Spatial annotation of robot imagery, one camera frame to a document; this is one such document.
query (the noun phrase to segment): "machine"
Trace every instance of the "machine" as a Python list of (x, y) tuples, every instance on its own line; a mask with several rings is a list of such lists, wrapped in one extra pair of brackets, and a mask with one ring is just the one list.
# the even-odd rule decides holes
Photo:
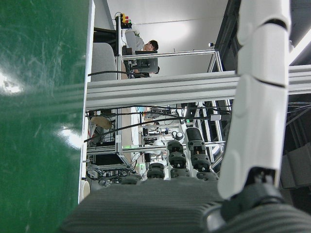
[[(90, 195), (61, 230), (311, 232), (311, 216), (284, 204), (277, 189), (288, 96), (290, 25), (288, 0), (241, 3), (241, 78), (219, 178), (200, 130), (187, 128), (187, 156), (178, 141), (168, 143), (173, 179), (164, 181), (159, 172), (162, 168), (155, 165), (157, 174), (150, 174), (145, 182)], [(125, 192), (128, 199), (118, 205)], [(105, 208), (110, 208), (113, 217)]]

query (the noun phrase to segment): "white wall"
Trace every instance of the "white wall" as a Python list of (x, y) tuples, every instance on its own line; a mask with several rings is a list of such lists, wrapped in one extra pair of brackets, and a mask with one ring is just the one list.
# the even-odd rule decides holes
[[(158, 52), (205, 50), (215, 42), (227, 0), (108, 0), (116, 12), (132, 20), (133, 29), (147, 43), (156, 40)], [(159, 75), (206, 72), (210, 55), (159, 58)]]

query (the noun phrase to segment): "gray cushion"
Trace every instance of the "gray cushion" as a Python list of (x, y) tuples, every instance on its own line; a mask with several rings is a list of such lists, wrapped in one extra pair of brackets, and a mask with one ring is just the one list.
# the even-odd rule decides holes
[[(92, 73), (117, 70), (115, 56), (107, 43), (93, 43)], [(91, 82), (117, 80), (116, 73), (106, 73), (91, 76)]]

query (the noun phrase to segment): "gray fabric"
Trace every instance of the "gray fabric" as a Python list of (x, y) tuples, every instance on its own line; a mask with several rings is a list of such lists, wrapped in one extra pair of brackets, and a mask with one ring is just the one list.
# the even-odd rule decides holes
[(246, 211), (213, 233), (306, 233), (311, 216), (286, 204), (267, 204)]
[(137, 50), (136, 46), (136, 36), (132, 30), (126, 30), (125, 31), (125, 38), (127, 47), (132, 49), (132, 52), (135, 52)]
[(111, 185), (91, 193), (63, 222), (68, 233), (200, 233), (207, 209), (222, 201), (217, 182), (178, 177)]
[[(93, 43), (92, 73), (108, 70), (117, 70), (115, 56), (111, 46), (107, 43)], [(91, 76), (91, 82), (116, 79), (116, 73)]]
[(145, 45), (144, 41), (140, 37), (136, 36), (136, 50), (137, 51), (142, 50), (144, 45)]

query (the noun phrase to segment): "black joint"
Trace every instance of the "black joint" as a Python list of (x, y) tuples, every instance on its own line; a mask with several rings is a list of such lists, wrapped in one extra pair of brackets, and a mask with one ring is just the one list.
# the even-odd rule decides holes
[(268, 20), (267, 22), (265, 22), (264, 24), (268, 24), (268, 23), (277, 24), (277, 25), (281, 26), (282, 28), (285, 28), (286, 30), (288, 30), (288, 28), (286, 27), (286, 24), (282, 20), (271, 19), (271, 20)]

